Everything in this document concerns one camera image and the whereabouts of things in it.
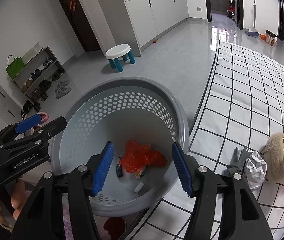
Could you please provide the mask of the person left hand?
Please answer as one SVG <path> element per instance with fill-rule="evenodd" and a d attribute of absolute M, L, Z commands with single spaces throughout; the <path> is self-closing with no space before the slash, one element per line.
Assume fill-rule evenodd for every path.
<path fill-rule="evenodd" d="M 10 226 L 10 223 L 4 217 L 3 208 L 5 207 L 9 214 L 12 211 L 11 216 L 14 220 L 18 219 L 26 200 L 28 199 L 24 181 L 21 178 L 16 179 L 12 185 L 11 192 L 7 193 L 7 191 L 4 190 L 3 193 L 4 196 L 0 196 L 0 224 Z"/>

